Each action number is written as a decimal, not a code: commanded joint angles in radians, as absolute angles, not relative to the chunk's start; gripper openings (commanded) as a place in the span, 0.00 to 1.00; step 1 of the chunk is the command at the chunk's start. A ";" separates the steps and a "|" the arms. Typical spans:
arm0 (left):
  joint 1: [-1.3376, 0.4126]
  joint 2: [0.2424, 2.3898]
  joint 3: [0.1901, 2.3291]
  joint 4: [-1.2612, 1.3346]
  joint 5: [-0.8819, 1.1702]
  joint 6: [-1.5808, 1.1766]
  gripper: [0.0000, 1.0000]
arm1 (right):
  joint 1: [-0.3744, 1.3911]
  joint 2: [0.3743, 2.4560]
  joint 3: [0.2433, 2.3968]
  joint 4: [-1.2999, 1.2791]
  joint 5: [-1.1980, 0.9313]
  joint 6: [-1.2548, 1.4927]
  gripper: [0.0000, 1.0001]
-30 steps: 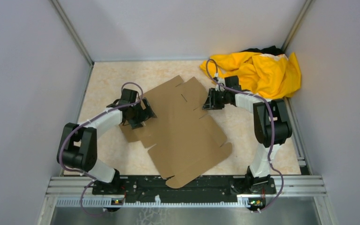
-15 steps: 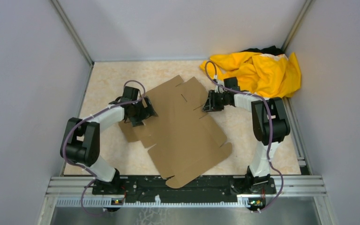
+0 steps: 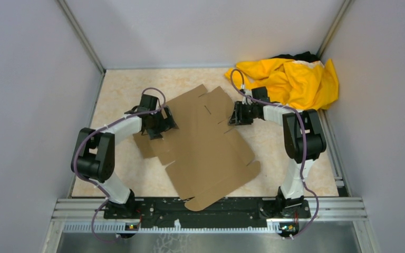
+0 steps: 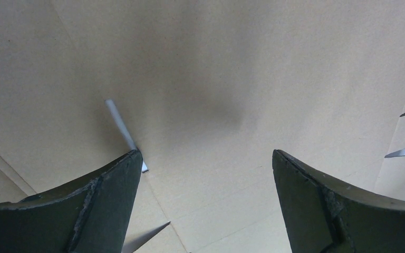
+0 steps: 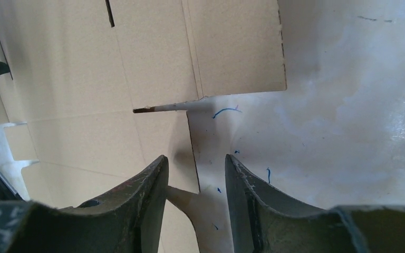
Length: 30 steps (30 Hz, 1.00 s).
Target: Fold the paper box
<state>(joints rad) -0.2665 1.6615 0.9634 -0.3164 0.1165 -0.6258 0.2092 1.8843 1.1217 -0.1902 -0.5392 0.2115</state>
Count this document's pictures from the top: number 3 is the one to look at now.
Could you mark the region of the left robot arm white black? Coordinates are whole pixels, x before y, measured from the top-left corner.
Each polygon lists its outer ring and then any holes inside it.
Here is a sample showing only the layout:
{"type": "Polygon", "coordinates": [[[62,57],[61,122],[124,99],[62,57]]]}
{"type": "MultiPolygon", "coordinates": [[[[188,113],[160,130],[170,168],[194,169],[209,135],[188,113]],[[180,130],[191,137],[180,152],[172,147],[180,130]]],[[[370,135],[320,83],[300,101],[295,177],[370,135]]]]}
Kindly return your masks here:
{"type": "Polygon", "coordinates": [[[124,218],[136,214],[134,192],[115,173],[115,148],[126,138],[145,133],[150,139],[162,138],[162,133],[176,128],[171,110],[162,106],[148,110],[136,106],[116,121],[98,129],[79,131],[71,170],[75,175],[97,187],[106,197],[105,206],[115,209],[124,218]]]}

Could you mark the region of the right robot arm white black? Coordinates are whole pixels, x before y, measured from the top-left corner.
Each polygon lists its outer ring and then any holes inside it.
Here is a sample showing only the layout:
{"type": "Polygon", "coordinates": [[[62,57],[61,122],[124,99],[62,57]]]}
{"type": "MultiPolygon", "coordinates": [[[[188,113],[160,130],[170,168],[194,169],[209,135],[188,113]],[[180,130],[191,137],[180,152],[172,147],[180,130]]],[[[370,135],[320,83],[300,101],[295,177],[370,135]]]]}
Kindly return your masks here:
{"type": "Polygon", "coordinates": [[[308,212],[304,197],[305,179],[326,150],[326,140],[317,111],[298,111],[281,104],[236,101],[229,125],[251,125],[255,119],[271,121],[283,128],[284,148],[290,159],[282,185],[274,201],[264,201],[260,207],[264,217],[290,217],[308,212]]]}

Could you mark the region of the brown cardboard box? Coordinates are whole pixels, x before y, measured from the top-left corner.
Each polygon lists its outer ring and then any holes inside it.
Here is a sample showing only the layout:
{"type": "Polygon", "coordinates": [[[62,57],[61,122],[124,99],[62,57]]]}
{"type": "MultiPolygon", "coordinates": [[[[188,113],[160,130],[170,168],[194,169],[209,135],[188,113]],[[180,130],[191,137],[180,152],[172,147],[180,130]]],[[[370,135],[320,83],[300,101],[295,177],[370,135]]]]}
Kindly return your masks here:
{"type": "Polygon", "coordinates": [[[133,138],[144,158],[156,157],[165,166],[188,210],[204,210],[260,174],[254,151],[228,124],[234,101],[222,87],[199,85],[167,106],[175,129],[155,140],[141,133],[133,138]]]}

